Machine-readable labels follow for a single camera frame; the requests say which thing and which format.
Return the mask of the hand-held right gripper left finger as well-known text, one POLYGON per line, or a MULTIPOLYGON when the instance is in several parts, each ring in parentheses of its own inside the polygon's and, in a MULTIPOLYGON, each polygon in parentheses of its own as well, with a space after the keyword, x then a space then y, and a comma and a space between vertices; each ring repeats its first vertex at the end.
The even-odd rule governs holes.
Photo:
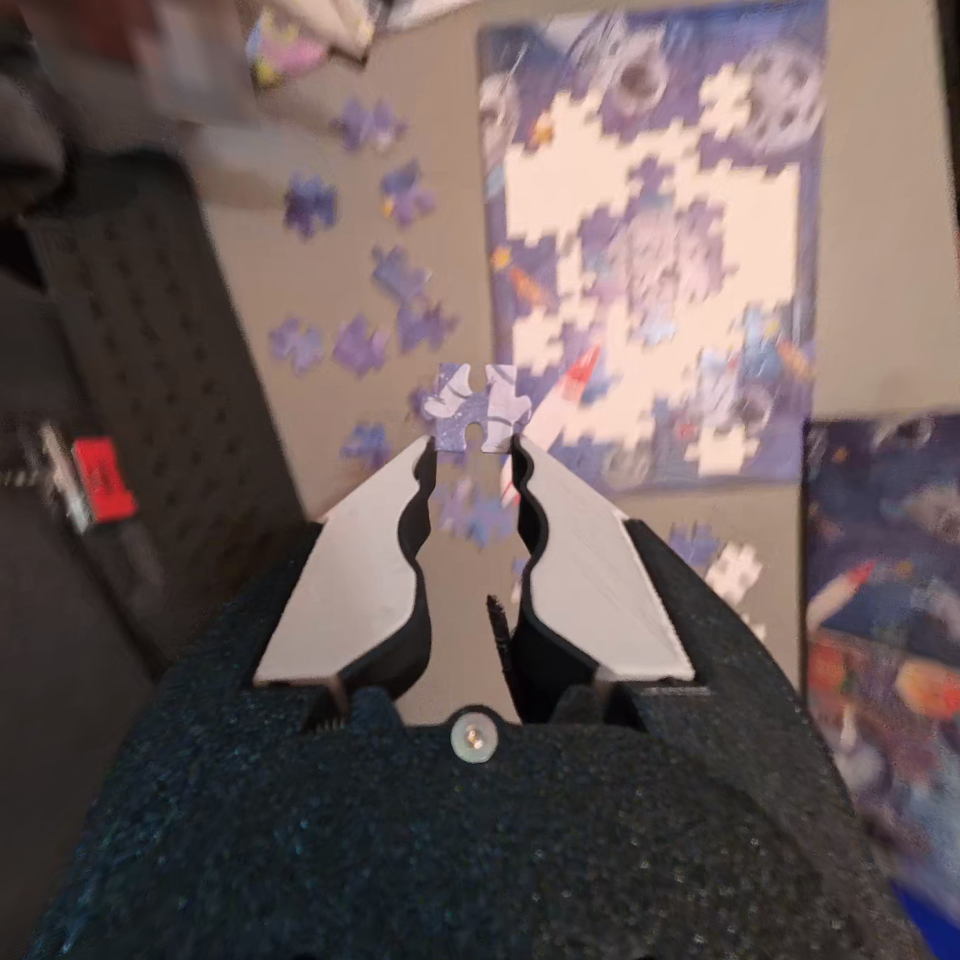
POLYGON ((360 690, 397 701, 414 688, 433 640, 418 557, 436 477, 435 441, 417 438, 325 515, 254 687, 321 690, 341 714, 360 690))

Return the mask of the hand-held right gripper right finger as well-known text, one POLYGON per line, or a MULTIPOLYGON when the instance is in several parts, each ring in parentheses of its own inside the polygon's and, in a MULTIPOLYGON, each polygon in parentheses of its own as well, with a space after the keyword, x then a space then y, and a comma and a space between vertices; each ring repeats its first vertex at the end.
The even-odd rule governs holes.
POLYGON ((511 441, 517 533, 529 556, 511 635, 511 695, 545 723, 567 692, 695 688, 695 668, 629 518, 546 450, 511 441))

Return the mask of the blue white jigsaw puzzle piece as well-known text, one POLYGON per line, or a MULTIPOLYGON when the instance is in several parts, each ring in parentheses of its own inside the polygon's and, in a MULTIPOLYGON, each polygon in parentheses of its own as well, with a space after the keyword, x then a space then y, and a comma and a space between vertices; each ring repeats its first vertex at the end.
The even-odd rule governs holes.
POLYGON ((478 426, 483 432, 481 450, 503 454, 511 438, 529 421, 533 404, 518 393, 518 369, 514 365, 485 366, 486 386, 471 386, 471 365, 441 363, 436 383, 421 402, 421 414, 433 429, 439 452, 464 453, 467 431, 478 426))

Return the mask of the space puzzle board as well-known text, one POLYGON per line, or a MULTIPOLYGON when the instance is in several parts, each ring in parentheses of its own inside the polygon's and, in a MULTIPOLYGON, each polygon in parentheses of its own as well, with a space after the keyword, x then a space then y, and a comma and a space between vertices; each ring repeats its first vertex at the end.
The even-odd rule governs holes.
POLYGON ((827 2, 477 35, 496 357, 608 495, 793 483, 812 406, 827 2))

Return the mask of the grey desk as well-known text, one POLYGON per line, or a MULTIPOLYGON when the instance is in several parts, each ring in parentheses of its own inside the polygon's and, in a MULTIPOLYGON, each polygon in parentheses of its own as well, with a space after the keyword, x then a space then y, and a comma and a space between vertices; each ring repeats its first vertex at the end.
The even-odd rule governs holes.
MULTIPOLYGON (((425 431, 406 419, 404 398, 437 360, 489 359, 494 333, 484 224, 477 114, 480 28, 508 20, 612 10, 617 2, 481 2, 377 44, 366 69, 324 67, 261 102, 246 127, 194 134, 188 155, 203 213, 236 308, 284 460, 307 520, 325 516, 365 474, 337 453, 364 419, 386 422, 395 449, 425 431), (376 175, 394 157, 354 159, 327 127, 352 91, 384 94, 409 118, 403 152, 425 164, 438 211, 407 239, 375 211, 376 175), (342 219, 310 242, 281 225, 292 172, 316 172, 338 187, 342 219), (357 310, 383 321, 386 298, 372 289, 371 247, 399 239, 461 318, 446 352, 395 353, 362 379, 330 360, 303 378, 271 359, 268 330, 287 314, 330 338, 357 310)), ((903 413, 958 402, 958 294, 950 149, 935 2, 828 2, 825 156, 817 256, 821 415, 903 413)), ((720 521, 722 530, 763 546, 773 572, 765 642, 783 671, 799 678, 795 577, 796 485, 714 486, 704 493, 614 496, 628 515, 666 532, 671 509, 720 521)), ((513 716, 486 640, 486 593, 507 586, 507 542, 477 552, 434 534, 421 549, 434 631, 425 675, 401 699, 414 723, 432 723, 468 702, 513 716)))

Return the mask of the illustrated puzzle box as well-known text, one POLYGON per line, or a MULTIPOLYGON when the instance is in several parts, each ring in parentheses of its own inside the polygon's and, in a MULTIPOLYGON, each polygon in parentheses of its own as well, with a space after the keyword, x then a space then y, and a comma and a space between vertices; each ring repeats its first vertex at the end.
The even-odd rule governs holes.
POLYGON ((958 925, 959 417, 812 423, 805 693, 884 872, 958 925))

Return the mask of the blue plastic bin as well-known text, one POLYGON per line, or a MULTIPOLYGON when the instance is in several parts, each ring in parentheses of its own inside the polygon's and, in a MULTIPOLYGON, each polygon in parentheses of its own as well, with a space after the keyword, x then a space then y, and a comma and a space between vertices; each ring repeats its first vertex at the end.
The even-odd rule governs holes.
POLYGON ((934 871, 892 879, 891 887, 930 953, 958 959, 958 882, 934 871))

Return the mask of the colourful cartoon puzzle board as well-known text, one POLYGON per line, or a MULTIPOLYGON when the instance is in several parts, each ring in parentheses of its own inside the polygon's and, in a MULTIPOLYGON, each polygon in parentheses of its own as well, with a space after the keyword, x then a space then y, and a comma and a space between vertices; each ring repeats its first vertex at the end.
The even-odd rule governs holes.
POLYGON ((382 14, 381 2, 260 3, 246 38, 246 60, 255 84, 278 87, 331 58, 364 63, 382 14))

